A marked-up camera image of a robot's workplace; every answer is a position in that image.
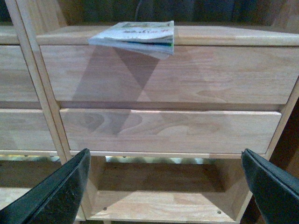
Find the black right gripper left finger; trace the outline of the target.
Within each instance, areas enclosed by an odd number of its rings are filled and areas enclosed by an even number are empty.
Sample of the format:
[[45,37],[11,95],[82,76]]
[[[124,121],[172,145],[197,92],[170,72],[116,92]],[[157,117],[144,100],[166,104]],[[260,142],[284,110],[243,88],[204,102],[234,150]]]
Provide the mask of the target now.
[[86,189],[91,154],[83,149],[0,211],[2,224],[72,224]]

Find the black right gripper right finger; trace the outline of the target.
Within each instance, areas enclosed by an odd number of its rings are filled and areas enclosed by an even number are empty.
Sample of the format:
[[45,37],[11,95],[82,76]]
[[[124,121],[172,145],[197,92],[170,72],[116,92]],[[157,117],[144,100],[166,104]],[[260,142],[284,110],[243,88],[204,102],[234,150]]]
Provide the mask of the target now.
[[242,152],[247,185],[267,224],[299,222],[299,179],[250,149]]

